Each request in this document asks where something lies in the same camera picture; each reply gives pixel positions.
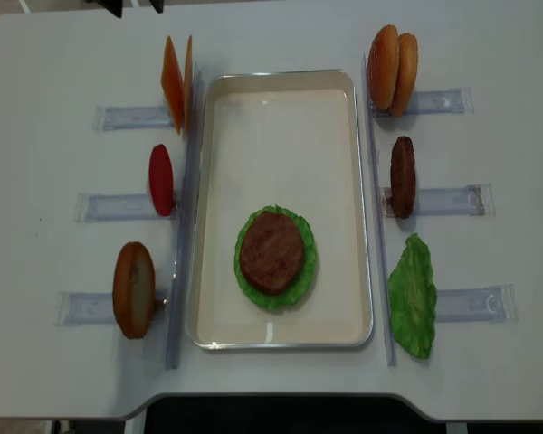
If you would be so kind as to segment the brown meat patty on tray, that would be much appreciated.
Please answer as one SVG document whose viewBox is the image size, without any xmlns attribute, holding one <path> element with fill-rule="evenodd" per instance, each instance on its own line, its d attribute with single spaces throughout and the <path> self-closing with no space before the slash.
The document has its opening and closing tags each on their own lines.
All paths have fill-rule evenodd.
<svg viewBox="0 0 543 434">
<path fill-rule="evenodd" d="M 239 255 L 240 270 L 252 287 L 273 296 L 283 293 L 303 261 L 303 239 L 289 216 L 264 211 L 253 220 Z"/>
</svg>

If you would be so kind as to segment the green lettuce leaf on tray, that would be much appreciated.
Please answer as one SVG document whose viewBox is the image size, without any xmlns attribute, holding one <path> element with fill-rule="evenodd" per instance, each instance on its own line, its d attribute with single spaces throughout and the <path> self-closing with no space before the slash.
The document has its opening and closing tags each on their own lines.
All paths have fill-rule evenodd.
<svg viewBox="0 0 543 434">
<path fill-rule="evenodd" d="M 299 229 L 304 244 L 304 261 L 300 268 L 300 272 L 289 284 L 287 290 L 276 296 L 264 294 L 260 290 L 252 287 L 243 277 L 239 265 L 240 247 L 243 237 L 253 220 L 264 211 L 278 212 L 289 216 Z M 294 306 L 304 298 L 312 287 L 316 274 L 317 262 L 318 253 L 316 242 L 309 223 L 302 216 L 287 208 L 280 207 L 279 205 L 267 205 L 260 210 L 253 212 L 244 226 L 240 229 L 234 246 L 233 271 L 240 289 L 257 307 L 270 311 L 277 311 L 284 307 Z"/>
</svg>

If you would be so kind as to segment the red tomato slice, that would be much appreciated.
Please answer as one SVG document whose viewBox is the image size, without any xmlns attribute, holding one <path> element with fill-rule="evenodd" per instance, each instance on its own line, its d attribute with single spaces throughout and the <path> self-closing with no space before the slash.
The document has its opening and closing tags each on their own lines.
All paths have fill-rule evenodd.
<svg viewBox="0 0 543 434">
<path fill-rule="evenodd" d="M 148 186 L 157 213 L 169 216 L 174 206 L 174 177 L 170 157 L 163 144 L 154 146 L 151 151 Z"/>
</svg>

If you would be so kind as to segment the brown meat patty standing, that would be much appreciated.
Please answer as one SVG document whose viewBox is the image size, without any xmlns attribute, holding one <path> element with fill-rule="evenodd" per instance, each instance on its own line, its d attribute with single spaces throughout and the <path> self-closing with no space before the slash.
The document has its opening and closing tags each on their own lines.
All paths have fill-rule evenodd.
<svg viewBox="0 0 543 434">
<path fill-rule="evenodd" d="M 413 211 L 416 192 L 414 148 L 409 137 L 400 136 L 393 146 L 390 181 L 395 217 L 407 219 Z"/>
</svg>

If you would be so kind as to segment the bread bun slice left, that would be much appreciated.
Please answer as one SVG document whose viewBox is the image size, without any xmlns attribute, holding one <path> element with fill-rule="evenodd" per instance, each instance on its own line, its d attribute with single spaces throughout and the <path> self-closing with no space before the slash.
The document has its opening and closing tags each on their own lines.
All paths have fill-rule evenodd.
<svg viewBox="0 0 543 434">
<path fill-rule="evenodd" d="M 147 333 L 155 292 L 155 269 L 147 248 L 139 241 L 128 242 L 119 252 L 112 288 L 113 313 L 128 339 L 141 339 Z"/>
</svg>

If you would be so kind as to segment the green lettuce leaf standing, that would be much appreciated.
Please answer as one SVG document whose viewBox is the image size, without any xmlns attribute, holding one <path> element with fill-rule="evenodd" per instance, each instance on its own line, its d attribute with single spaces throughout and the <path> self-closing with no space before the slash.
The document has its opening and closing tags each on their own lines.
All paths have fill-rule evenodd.
<svg viewBox="0 0 543 434">
<path fill-rule="evenodd" d="M 431 252 L 418 234 L 405 240 L 387 285 L 396 342 L 414 358 L 429 358 L 435 338 L 437 289 Z"/>
</svg>

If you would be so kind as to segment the orange cheese slice outer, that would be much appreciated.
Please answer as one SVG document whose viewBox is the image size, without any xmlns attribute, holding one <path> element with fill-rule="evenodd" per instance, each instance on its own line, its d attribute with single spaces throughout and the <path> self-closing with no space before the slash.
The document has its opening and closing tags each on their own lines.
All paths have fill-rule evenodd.
<svg viewBox="0 0 543 434">
<path fill-rule="evenodd" d="M 180 134 L 184 126 L 184 82 L 170 36 L 164 50 L 160 82 L 176 132 Z"/>
</svg>

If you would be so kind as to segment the clear pusher rack cheese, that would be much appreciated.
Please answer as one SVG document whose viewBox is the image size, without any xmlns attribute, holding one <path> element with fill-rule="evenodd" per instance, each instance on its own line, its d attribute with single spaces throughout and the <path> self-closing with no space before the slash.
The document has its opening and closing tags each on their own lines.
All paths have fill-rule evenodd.
<svg viewBox="0 0 543 434">
<path fill-rule="evenodd" d="M 93 130 L 97 132 L 165 128 L 174 126 L 165 106 L 112 107 L 98 106 L 93 119 Z"/>
</svg>

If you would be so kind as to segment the clear pusher rack bread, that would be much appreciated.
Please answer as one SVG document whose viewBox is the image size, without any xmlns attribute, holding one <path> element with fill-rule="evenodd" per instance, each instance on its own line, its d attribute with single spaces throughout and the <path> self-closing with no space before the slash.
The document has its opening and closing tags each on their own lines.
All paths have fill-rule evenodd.
<svg viewBox="0 0 543 434">
<path fill-rule="evenodd" d="M 110 293 L 60 292 L 55 326 L 100 326 L 117 324 Z"/>
</svg>

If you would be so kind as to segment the clear pusher rack lettuce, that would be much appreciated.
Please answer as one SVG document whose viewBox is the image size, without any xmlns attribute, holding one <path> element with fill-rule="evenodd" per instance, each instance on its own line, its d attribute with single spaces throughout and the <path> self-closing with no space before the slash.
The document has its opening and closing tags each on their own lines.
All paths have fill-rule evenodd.
<svg viewBox="0 0 543 434">
<path fill-rule="evenodd" d="M 437 293 L 436 322 L 465 323 L 517 321 L 513 286 L 443 289 Z"/>
</svg>

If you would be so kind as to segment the cream metal tray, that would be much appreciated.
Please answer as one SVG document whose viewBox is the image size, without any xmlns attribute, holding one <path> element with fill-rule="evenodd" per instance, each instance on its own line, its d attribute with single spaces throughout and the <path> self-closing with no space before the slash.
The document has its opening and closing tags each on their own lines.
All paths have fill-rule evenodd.
<svg viewBox="0 0 543 434">
<path fill-rule="evenodd" d="M 349 348 L 373 328 L 353 80 L 340 70 L 224 75 L 203 99 L 191 340 L 211 351 Z M 261 214 L 300 230 L 300 274 L 279 295 L 249 284 L 240 250 Z"/>
</svg>

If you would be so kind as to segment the sesame bun top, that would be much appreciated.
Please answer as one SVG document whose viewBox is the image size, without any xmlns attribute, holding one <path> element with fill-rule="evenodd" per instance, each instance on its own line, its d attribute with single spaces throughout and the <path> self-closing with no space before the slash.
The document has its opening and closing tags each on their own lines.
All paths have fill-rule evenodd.
<svg viewBox="0 0 543 434">
<path fill-rule="evenodd" d="M 373 104 L 386 110 L 392 104 L 399 68 L 399 41 L 394 25 L 376 34 L 367 61 L 367 85 Z"/>
</svg>

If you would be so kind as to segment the clear pusher rack patty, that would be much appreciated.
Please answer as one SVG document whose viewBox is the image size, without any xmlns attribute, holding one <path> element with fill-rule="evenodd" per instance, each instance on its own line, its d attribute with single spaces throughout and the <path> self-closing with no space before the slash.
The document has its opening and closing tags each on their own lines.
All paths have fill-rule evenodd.
<svg viewBox="0 0 543 434">
<path fill-rule="evenodd" d="M 416 192 L 410 216 L 493 216 L 491 184 L 427 188 Z"/>
</svg>

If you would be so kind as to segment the clear pusher rack buns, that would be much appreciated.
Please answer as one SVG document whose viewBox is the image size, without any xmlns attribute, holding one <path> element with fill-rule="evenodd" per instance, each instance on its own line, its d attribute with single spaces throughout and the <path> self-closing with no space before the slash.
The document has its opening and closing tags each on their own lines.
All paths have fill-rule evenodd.
<svg viewBox="0 0 543 434">
<path fill-rule="evenodd" d="M 469 87 L 448 90 L 415 91 L 401 116 L 473 114 Z"/>
</svg>

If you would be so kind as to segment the bun slice right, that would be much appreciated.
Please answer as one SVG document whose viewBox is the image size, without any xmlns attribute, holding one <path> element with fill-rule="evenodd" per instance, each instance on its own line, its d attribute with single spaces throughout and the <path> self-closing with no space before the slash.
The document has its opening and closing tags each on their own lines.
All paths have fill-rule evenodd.
<svg viewBox="0 0 543 434">
<path fill-rule="evenodd" d="M 415 36 L 410 33 L 402 33 L 398 41 L 399 66 L 395 95 L 388 109 L 397 118 L 403 115 L 412 98 L 418 69 L 418 45 Z"/>
</svg>

